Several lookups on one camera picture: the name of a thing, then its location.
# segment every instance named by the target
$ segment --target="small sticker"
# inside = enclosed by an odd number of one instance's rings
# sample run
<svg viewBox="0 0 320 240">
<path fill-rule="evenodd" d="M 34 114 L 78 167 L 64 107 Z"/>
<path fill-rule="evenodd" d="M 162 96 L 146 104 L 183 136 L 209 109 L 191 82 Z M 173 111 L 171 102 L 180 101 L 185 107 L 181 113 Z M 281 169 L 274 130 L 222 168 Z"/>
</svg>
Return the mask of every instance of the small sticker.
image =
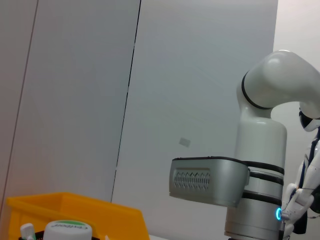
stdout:
<svg viewBox="0 0 320 240">
<path fill-rule="evenodd" d="M 191 143 L 191 141 L 189 139 L 186 139 L 186 138 L 183 138 L 183 137 L 180 138 L 180 141 L 179 141 L 180 145 L 185 146 L 186 148 L 188 148 L 190 146 L 190 143 Z"/>
</svg>

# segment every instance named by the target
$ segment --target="table surface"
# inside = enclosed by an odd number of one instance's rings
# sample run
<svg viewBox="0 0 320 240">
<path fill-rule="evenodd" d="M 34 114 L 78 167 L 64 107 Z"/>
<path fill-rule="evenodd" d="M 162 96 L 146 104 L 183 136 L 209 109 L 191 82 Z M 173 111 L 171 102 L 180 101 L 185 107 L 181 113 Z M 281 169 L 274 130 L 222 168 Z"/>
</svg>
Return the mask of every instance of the table surface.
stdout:
<svg viewBox="0 0 320 240">
<path fill-rule="evenodd" d="M 157 236 L 150 236 L 150 240 L 167 240 L 167 239 L 164 239 L 164 238 L 160 238 L 160 237 L 157 237 Z"/>
</svg>

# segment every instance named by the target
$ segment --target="green label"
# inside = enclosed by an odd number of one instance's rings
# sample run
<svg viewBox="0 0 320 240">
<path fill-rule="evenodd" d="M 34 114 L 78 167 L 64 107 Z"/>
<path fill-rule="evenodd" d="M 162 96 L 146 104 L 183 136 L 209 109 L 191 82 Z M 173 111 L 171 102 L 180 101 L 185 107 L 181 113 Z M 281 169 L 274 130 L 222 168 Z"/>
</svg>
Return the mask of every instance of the green label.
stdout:
<svg viewBox="0 0 320 240">
<path fill-rule="evenodd" d="M 85 224 L 84 224 L 83 222 L 79 222 L 79 221 L 56 221 L 56 223 L 60 223 L 60 224 L 73 224 L 73 225 L 85 226 Z"/>
</svg>

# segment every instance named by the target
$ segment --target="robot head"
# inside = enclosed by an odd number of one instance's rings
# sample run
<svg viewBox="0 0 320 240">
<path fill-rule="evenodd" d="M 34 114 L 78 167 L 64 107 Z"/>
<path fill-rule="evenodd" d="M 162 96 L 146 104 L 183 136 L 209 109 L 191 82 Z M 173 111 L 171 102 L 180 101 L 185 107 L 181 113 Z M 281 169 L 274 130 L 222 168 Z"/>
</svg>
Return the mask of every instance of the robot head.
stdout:
<svg viewBox="0 0 320 240">
<path fill-rule="evenodd" d="M 307 132 L 312 132 L 313 130 L 320 127 L 320 118 L 310 118 L 300 110 L 299 112 L 300 123 L 303 129 Z"/>
</svg>

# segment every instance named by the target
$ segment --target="humanoid robot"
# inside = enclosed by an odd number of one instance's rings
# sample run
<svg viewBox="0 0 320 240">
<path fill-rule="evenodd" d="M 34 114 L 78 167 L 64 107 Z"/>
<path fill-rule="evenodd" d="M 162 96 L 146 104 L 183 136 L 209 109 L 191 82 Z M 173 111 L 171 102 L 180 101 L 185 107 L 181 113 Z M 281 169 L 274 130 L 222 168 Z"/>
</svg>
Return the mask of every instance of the humanoid robot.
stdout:
<svg viewBox="0 0 320 240">
<path fill-rule="evenodd" d="M 299 112 L 300 122 L 304 130 L 317 134 L 306 149 L 304 159 L 298 169 L 295 183 L 290 183 L 284 193 L 281 215 L 284 227 L 283 239 L 288 240 L 292 232 L 304 234 L 307 227 L 307 210 L 319 212 L 319 199 L 314 199 L 320 186 L 320 119 L 312 119 Z"/>
</svg>

